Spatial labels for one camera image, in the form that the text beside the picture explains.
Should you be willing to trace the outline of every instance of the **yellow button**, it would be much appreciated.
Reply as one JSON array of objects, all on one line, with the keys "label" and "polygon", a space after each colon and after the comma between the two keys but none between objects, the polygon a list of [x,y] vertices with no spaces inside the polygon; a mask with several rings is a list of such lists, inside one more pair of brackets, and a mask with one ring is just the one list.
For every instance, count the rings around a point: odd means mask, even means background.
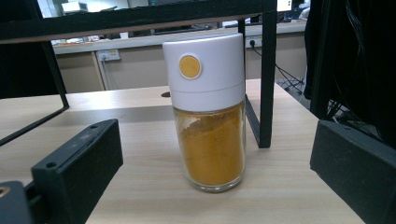
[{"label": "yellow button", "polygon": [[184,56],[179,63],[180,72],[187,78],[195,78],[201,72],[201,65],[195,57],[191,55]]}]

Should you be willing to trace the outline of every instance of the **white lid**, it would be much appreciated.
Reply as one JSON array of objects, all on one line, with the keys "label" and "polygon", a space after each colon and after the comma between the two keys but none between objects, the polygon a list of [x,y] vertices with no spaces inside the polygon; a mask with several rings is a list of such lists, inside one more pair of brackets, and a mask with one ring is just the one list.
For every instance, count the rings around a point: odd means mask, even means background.
[{"label": "white lid", "polygon": [[163,53],[174,107],[213,111],[244,100],[242,34],[165,42]]}]

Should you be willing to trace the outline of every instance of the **wall socket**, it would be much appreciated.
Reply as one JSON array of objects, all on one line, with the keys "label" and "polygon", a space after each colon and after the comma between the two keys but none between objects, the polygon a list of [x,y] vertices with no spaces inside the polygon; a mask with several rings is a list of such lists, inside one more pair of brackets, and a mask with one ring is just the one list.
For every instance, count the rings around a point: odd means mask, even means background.
[{"label": "wall socket", "polygon": [[246,48],[251,48],[250,41],[254,41],[254,48],[260,48],[262,46],[262,35],[251,35],[245,38]]},{"label": "wall socket", "polygon": [[97,52],[100,61],[120,60],[120,53],[117,49],[106,49]]}]

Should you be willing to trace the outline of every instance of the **yellow powder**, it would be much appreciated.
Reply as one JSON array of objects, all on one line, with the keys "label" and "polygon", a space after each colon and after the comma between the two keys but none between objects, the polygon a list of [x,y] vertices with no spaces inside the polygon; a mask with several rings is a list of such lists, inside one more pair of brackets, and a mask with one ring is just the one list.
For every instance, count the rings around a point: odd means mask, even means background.
[{"label": "yellow powder", "polygon": [[176,108],[175,113],[177,125],[195,119],[178,134],[184,163],[193,181],[208,186],[224,185],[243,173],[244,103],[209,115]]}]

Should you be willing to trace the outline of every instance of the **spice jar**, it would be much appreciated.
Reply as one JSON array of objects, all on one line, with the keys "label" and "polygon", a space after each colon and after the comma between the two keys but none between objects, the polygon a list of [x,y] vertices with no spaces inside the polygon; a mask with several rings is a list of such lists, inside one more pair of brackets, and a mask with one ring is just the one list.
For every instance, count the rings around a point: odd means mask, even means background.
[{"label": "spice jar", "polygon": [[163,43],[185,176],[220,192],[245,170],[245,72],[241,34]]}]

